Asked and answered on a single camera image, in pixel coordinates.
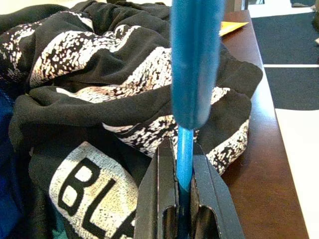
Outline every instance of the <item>yellow paper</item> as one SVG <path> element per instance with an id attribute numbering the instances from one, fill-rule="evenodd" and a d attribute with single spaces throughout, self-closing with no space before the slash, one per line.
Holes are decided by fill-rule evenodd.
<path id="1" fill-rule="evenodd" d="M 242 26 L 246 25 L 248 22 L 230 22 L 230 21 L 222 21 L 221 22 L 221 29 L 219 31 L 219 35 L 223 36 L 226 35 L 236 29 L 241 28 Z"/>

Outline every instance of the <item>wooden table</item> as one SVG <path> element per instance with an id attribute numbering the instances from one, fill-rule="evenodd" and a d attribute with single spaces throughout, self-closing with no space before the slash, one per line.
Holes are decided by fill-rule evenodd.
<path id="1" fill-rule="evenodd" d="M 223 42 L 237 59 L 261 69 L 249 12 L 227 13 L 227 21 L 248 21 Z M 247 239 L 307 239 L 282 136 L 264 75 L 252 97 L 248 147 L 222 176 L 229 187 Z"/>

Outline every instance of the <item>dark brown desk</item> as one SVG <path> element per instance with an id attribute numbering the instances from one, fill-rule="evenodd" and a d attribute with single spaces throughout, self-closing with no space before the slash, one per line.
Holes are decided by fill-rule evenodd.
<path id="1" fill-rule="evenodd" d="M 227 13 L 225 20 L 249 22 L 223 42 L 237 59 L 262 69 L 249 12 Z M 247 150 L 222 177 L 247 239 L 308 238 L 265 75 L 252 98 Z"/>

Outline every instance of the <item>blue tool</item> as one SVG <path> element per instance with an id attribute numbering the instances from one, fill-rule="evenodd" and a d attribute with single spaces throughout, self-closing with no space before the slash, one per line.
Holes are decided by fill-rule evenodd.
<path id="1" fill-rule="evenodd" d="M 223 0 L 173 0 L 172 108 L 179 125 L 177 178 L 179 238 L 186 238 L 192 177 L 193 130 L 205 124 L 219 64 Z"/>

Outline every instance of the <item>white floor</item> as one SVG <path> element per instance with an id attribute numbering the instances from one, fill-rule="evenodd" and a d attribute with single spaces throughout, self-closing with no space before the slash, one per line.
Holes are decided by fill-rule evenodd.
<path id="1" fill-rule="evenodd" d="M 79 1 L 81 0 L 15 0 L 14 4 L 11 1 L 4 1 L 1 3 L 0 14 L 44 3 L 57 3 L 72 7 Z M 132 1 L 136 3 L 161 1 L 166 5 L 171 5 L 171 0 Z M 305 13 L 312 10 L 309 7 L 292 8 L 290 0 L 265 0 L 265 4 L 250 5 L 249 11 L 251 17 L 263 17 Z M 319 153 L 317 152 L 319 149 L 319 110 L 302 112 L 276 109 L 276 114 L 309 237 L 319 239 L 319 176 L 317 174 L 319 169 Z"/>

